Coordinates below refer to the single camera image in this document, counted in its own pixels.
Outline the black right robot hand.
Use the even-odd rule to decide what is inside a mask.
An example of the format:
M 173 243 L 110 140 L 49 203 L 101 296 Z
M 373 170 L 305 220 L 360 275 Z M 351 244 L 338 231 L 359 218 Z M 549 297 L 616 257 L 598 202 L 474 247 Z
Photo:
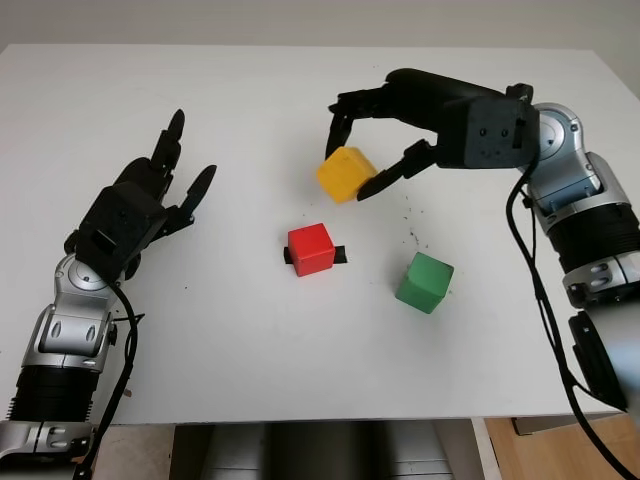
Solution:
M 396 119 L 437 135 L 422 139 L 397 163 L 366 180 L 355 198 L 363 201 L 401 178 L 432 165 L 448 169 L 528 168 L 539 160 L 540 115 L 533 87 L 517 83 L 504 92 L 417 69 L 394 70 L 374 89 L 343 92 L 329 106 L 333 119 L 326 154 L 346 145 L 359 119 Z

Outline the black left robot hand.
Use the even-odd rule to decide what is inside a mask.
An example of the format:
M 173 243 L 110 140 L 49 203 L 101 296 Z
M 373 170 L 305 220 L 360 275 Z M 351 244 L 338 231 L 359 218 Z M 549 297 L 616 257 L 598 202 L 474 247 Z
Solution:
M 184 111 L 178 109 L 173 114 L 168 127 L 161 131 L 151 157 L 139 157 L 131 161 L 117 177 L 116 183 L 133 182 L 155 201 L 162 204 L 174 178 L 173 172 L 181 155 L 181 137 L 184 124 Z M 183 203 L 180 206 L 173 205 L 166 209 L 167 220 L 153 240 L 172 235 L 194 223 L 193 212 L 205 197 L 216 170 L 217 166 L 214 164 L 204 168 L 187 190 Z

